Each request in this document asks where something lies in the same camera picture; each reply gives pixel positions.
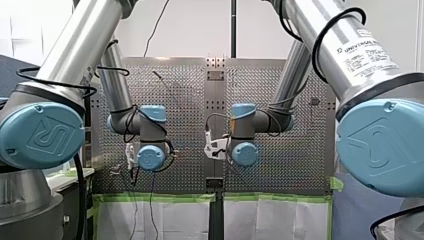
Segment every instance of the white label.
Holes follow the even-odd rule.
[[[93,69],[91,67],[87,67],[87,70],[84,72],[84,75],[82,76],[80,85],[82,86],[90,85],[92,78],[93,78]]]
[[[365,78],[378,70],[398,68],[372,37],[358,38],[337,49],[337,60],[353,77]]]
[[[358,29],[356,30],[361,37],[372,37],[371,33],[366,29]]]

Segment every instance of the blue joint cap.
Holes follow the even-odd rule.
[[[147,145],[140,149],[137,154],[138,166],[145,171],[156,171],[162,167],[165,161],[165,153],[162,149]]]
[[[258,148],[249,142],[240,143],[233,149],[231,156],[238,165],[249,167],[258,161]]]
[[[73,109],[59,103],[28,104],[0,123],[0,158],[21,169],[57,167],[84,143],[84,124]]]
[[[424,196],[424,105],[374,99],[340,121],[336,146],[346,169],[362,184],[399,197]]]
[[[109,130],[116,133],[116,130],[112,126],[112,116],[111,115],[109,115],[109,117],[107,117],[106,126],[107,126],[107,128],[109,128]]]
[[[256,112],[256,104],[254,103],[236,103],[231,108],[231,115],[234,119],[247,117]]]
[[[140,111],[156,122],[166,122],[166,108],[162,105],[143,105]]]

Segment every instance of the pegboard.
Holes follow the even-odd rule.
[[[281,64],[274,60],[228,60],[226,68],[227,114],[233,103],[254,102],[266,109],[277,89]],[[227,162],[225,191],[328,193],[334,159],[332,95],[329,87],[311,73],[297,100],[294,128],[279,137],[256,134],[260,160],[249,168]]]
[[[236,102],[254,102],[259,108],[266,107],[278,84],[284,60],[224,59],[222,83],[226,87],[213,89],[207,84],[208,61],[203,58],[128,58],[123,61],[131,72],[127,81],[133,102],[166,106],[168,137],[180,151],[172,168],[157,175],[155,192],[204,193],[205,179],[212,172],[224,176],[225,191],[326,194],[334,155],[332,104],[335,101],[327,86],[311,75],[299,99],[294,129],[279,138],[257,134],[261,152],[257,165],[243,169],[225,164],[224,168],[214,167],[211,171],[211,166],[215,166],[210,164],[213,160],[206,159],[203,152],[204,124],[211,111],[207,100],[216,93],[225,103],[225,110],[221,107],[220,112],[227,114]],[[161,81],[153,71],[164,79]],[[311,98],[319,99],[319,104],[310,105]],[[150,173],[140,171],[137,185],[129,184],[125,144],[122,136],[106,127],[109,110],[101,86],[92,103],[92,161],[97,169],[94,191],[150,192]]]

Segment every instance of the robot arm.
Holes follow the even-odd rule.
[[[166,112],[161,105],[133,105],[125,74],[122,69],[117,44],[109,45],[99,67],[100,80],[110,116],[110,130],[124,135],[139,135],[138,166],[146,171],[158,171],[170,154],[174,154],[170,141],[166,140]]]
[[[422,196],[424,74],[393,62],[355,14],[365,17],[361,9],[340,0],[269,2],[292,21],[340,101],[336,146],[347,170],[381,193]]]
[[[162,167],[172,145],[165,139],[165,107],[133,106],[116,44],[110,39],[133,0],[85,0],[76,8],[34,81],[19,84],[0,112],[0,162],[17,169],[63,164],[84,142],[83,98],[101,62],[101,81],[111,111],[108,126],[140,135],[139,166]]]
[[[81,1],[39,69],[40,81],[19,84],[0,112],[0,161],[45,169],[79,151],[85,112],[81,87],[88,88],[119,20],[131,8],[124,0]]]
[[[305,45],[295,42],[268,108],[258,110],[252,103],[232,106],[230,150],[231,157],[237,164],[248,167],[257,161],[255,133],[279,134],[292,129],[295,100],[306,86],[310,62],[311,55]]]

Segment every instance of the black cable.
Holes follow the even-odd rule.
[[[137,180],[138,180],[138,174],[140,173],[140,168],[139,167],[137,167],[137,171],[135,172],[135,176],[134,176],[134,179],[132,178],[132,176],[131,176],[131,185],[133,186],[133,187],[135,187],[135,185],[137,185]]]
[[[330,21],[328,21],[328,23],[325,25],[325,27],[322,29],[322,31],[318,34],[315,43],[314,43],[314,47],[312,49],[312,67],[314,68],[315,73],[317,74],[317,76],[324,81],[325,83],[327,83],[327,79],[325,79],[324,75],[321,73],[319,67],[318,67],[318,54],[319,54],[319,50],[321,48],[321,44],[322,41],[324,40],[325,35],[328,33],[328,31],[330,31],[330,29],[336,25],[340,19],[342,19],[343,17],[345,17],[347,14],[349,13],[359,13],[362,17],[362,24],[364,25],[367,21],[367,15],[365,13],[364,10],[362,10],[361,8],[358,7],[352,7],[352,8],[348,8],[346,10],[344,10],[343,12],[337,14],[335,17],[333,17],[332,19],[330,19]]]
[[[132,124],[132,121],[134,120],[135,114],[139,112],[138,106],[136,104],[133,105],[133,112],[131,114],[127,115],[127,119],[125,120],[125,130],[124,130],[124,143],[129,143],[135,138],[135,134],[132,135],[130,139],[127,139],[127,134],[130,133],[130,125]]]
[[[0,100],[0,110],[2,110],[4,106],[6,106],[7,100],[9,99]]]
[[[205,122],[205,131],[209,131],[209,119],[210,119],[212,116],[217,116],[217,117],[222,117],[222,118],[231,119],[229,116],[224,115],[224,114],[220,114],[220,113],[211,113],[211,114],[209,114],[209,116],[206,118],[206,122]]]
[[[86,210],[86,188],[85,188],[85,179],[84,172],[82,169],[82,164],[80,162],[79,154],[77,153],[74,156],[75,168],[77,170],[77,179],[78,179],[78,204],[79,204],[79,213],[78,213],[78,227],[76,239],[82,240],[83,233],[85,228],[85,220],[87,218],[87,210]]]
[[[424,206],[418,206],[418,207],[406,209],[406,210],[403,210],[403,211],[400,211],[400,212],[397,212],[397,213],[390,214],[390,215],[385,216],[383,218],[380,218],[377,221],[375,221],[373,224],[371,224],[371,226],[370,226],[371,235],[373,236],[374,239],[377,239],[377,235],[375,233],[375,230],[380,224],[382,224],[384,222],[387,222],[391,219],[395,219],[395,218],[402,217],[402,216],[405,216],[405,215],[412,215],[412,214],[417,214],[417,213],[421,213],[421,212],[424,212]]]
[[[138,212],[138,204],[137,204],[137,199],[135,198],[135,193],[132,192],[133,194],[133,198],[134,198],[134,203],[135,203],[135,211],[134,211],[134,224],[133,224],[133,230],[131,231],[131,236],[130,236],[130,240],[132,240],[132,238],[134,237],[135,234],[135,227],[137,226],[137,212]]]
[[[293,29],[292,29],[292,27],[291,27],[291,25],[290,25],[290,22],[287,20],[287,24],[289,25],[289,27],[287,27],[287,25],[286,25],[286,23],[284,22],[284,16],[283,16],[283,3],[281,2],[280,3],[280,9],[279,9],[279,13],[278,13],[278,15],[279,15],[279,18],[280,18],[280,23],[281,23],[281,25],[283,26],[283,29],[290,35],[290,36],[292,36],[294,39],[296,39],[296,40],[298,40],[298,41],[300,41],[300,42],[303,42],[302,41],[302,38],[301,37],[299,37],[298,35],[296,35],[294,32],[293,32]]]
[[[93,96],[97,92],[97,89],[94,88],[94,87],[91,87],[91,86],[73,85],[73,84],[68,84],[68,83],[53,82],[53,81],[43,80],[43,79],[39,79],[39,78],[30,76],[30,75],[24,74],[25,72],[34,72],[34,71],[38,71],[38,70],[40,70],[40,67],[21,68],[21,69],[18,69],[16,71],[16,74],[19,77],[26,78],[28,80],[32,80],[34,82],[38,82],[38,83],[42,83],[42,84],[46,84],[46,85],[56,85],[56,86],[68,87],[68,88],[84,89],[88,93],[84,94],[82,96],[82,98],[88,98],[90,96]]]
[[[155,228],[156,231],[156,240],[158,240],[159,237],[159,231],[158,228],[156,227],[156,223],[155,223],[155,219],[153,217],[153,207],[152,207],[152,198],[153,198],[153,191],[155,189],[155,179],[156,179],[156,173],[153,172],[153,177],[152,177],[152,188],[150,189],[150,199],[149,199],[149,205],[150,205],[150,217],[152,219],[152,224],[153,227]]]
[[[111,42],[109,42],[109,44],[107,45],[107,47],[106,47],[106,51],[110,48],[110,47],[112,47],[114,44],[118,44],[119,43],[119,41],[118,41],[118,39],[114,39],[114,40],[112,40]],[[109,70],[109,71],[122,71],[123,72],[123,75],[125,76],[125,77],[127,77],[127,76],[129,76],[131,73],[130,73],[130,71],[128,71],[128,69],[125,69],[125,68],[117,68],[117,67],[105,67],[105,66],[100,66],[100,65],[98,65],[97,66],[97,69],[100,69],[100,70]],[[97,77],[97,78],[100,78],[100,76],[99,76],[99,74],[97,74],[97,72],[96,71],[94,71],[94,75]]]
[[[161,173],[161,172],[168,170],[168,168],[170,168],[175,161],[175,149],[174,149],[174,146],[172,145],[171,140],[165,139],[165,142],[168,144],[168,147],[169,147],[169,154],[170,154],[170,157],[171,157],[171,161],[169,161],[168,165],[166,165],[165,167],[163,167],[159,170],[153,171],[153,173]]]
[[[152,32],[152,34],[150,35],[149,39],[147,40],[146,49],[144,50],[143,57],[146,57],[146,55],[147,55],[147,51],[149,50],[150,40],[152,40],[153,36],[154,36],[154,35],[155,35],[155,33],[156,33],[156,29],[158,28],[158,25],[159,25],[160,19],[162,18],[163,13],[165,12],[166,6],[168,6],[168,3],[169,3],[169,0],[166,0],[165,5],[164,5],[164,6],[163,6],[163,8],[162,8],[162,12],[161,12],[161,13],[160,13],[160,15],[159,15],[159,18],[158,18],[158,20],[156,20],[156,24],[155,24],[155,27],[153,28],[153,32]]]
[[[168,135],[168,131],[166,131],[166,129],[160,125],[159,123],[157,123],[155,120],[151,119],[149,116],[147,116],[147,114],[145,114],[143,111],[139,111],[141,113],[141,115],[143,115],[147,120],[149,120],[149,122],[153,123],[156,127],[158,127],[159,129],[161,129],[164,133],[165,136]]]
[[[268,136],[270,136],[270,137],[279,137],[280,135],[281,135],[281,132],[283,131],[283,128],[281,127],[281,124],[280,124],[280,122],[272,115],[272,114],[270,114],[269,112],[267,112],[267,111],[265,111],[265,110],[262,110],[262,109],[258,109],[257,111],[259,111],[259,112],[263,112],[263,113],[265,113],[270,119],[272,119],[272,121],[274,121],[276,124],[277,124],[277,126],[278,126],[278,132],[277,132],[277,134],[275,134],[275,135],[273,135],[272,133],[270,133],[270,132],[267,132],[267,134],[268,134]]]

